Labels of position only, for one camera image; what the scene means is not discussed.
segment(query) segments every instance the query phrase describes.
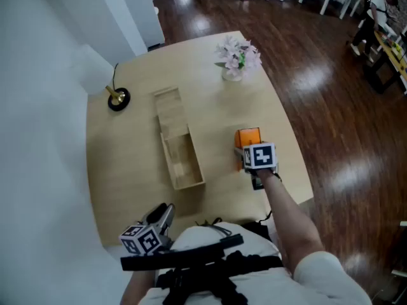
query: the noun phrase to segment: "hardwood floor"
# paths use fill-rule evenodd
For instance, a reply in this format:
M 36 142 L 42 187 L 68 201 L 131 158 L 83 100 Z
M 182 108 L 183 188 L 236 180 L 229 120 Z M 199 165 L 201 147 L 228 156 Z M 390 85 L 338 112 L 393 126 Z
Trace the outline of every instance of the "hardwood floor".
M 259 48 L 305 159 L 323 242 L 375 294 L 407 219 L 407 99 L 398 83 L 378 95 L 364 80 L 364 59 L 345 46 L 358 21 L 340 20 L 332 4 L 320 16 L 321 0 L 155 5 L 167 44 L 240 30 Z

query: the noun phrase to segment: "wooden table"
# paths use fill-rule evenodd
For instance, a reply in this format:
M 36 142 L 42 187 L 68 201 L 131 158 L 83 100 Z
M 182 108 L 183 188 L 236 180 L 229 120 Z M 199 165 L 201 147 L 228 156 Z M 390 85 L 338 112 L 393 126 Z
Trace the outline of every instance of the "wooden table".
M 375 64 L 373 64 L 371 67 L 368 65 L 363 66 L 363 72 L 372 88 L 378 93 L 383 93 L 392 83 L 399 79 L 400 76 L 407 80 L 407 63 L 405 59 L 402 59 L 400 62 L 397 60 L 392 53 L 392 49 L 382 41 L 383 34 L 381 32 L 375 31 L 375 36 L 383 51 Z M 393 76 L 385 83 L 382 83 L 382 80 L 377 75 L 377 71 L 386 62 L 389 63 L 390 68 L 393 70 Z
M 120 64 L 116 87 L 131 101 L 121 113 L 107 107 L 107 94 L 89 98 L 87 161 L 93 211 L 102 243 L 118 235 L 161 202 L 176 206 L 170 236 L 195 221 L 216 217 L 242 222 L 270 211 L 264 190 L 253 191 L 250 176 L 235 170 L 234 133 L 259 126 L 274 142 L 279 173 L 297 203 L 313 197 L 293 129 L 263 68 L 241 82 L 225 81 L 214 65 L 215 47 L 231 32 L 192 39 Z M 165 162 L 154 92 L 177 86 L 206 183 L 175 191 Z

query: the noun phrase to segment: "hand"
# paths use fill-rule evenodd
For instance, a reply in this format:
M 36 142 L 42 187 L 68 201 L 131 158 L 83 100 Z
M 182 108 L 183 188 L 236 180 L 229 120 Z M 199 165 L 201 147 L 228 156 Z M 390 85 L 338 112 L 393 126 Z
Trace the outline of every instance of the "hand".
M 258 170 L 258 171 L 256 171 L 256 174 L 261 180 L 264 180 L 269 176 L 274 176 L 272 171 L 269 168 L 264 168 L 264 169 Z

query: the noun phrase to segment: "flower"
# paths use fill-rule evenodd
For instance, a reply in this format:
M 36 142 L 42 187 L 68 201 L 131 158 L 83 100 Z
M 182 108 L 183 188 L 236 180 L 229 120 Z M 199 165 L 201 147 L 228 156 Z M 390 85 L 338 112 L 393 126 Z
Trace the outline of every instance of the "flower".
M 237 69 L 239 68 L 239 59 L 234 56 L 228 57 L 224 66 L 228 69 Z
M 260 53 L 250 41 L 237 41 L 227 35 L 223 44 L 216 46 L 215 53 L 223 62 L 216 65 L 228 69 L 232 76 L 244 75 L 249 69 L 255 69 L 261 65 Z

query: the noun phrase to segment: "black and white marker cube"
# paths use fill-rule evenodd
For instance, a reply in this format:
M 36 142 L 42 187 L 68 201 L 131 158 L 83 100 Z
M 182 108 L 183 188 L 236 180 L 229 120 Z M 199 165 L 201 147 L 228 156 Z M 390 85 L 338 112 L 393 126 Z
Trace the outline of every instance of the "black and white marker cube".
M 277 166 L 274 144 L 264 143 L 244 147 L 244 166 L 251 170 Z
M 153 226 L 130 226 L 119 236 L 119 239 L 127 252 L 134 255 L 154 252 L 162 245 Z

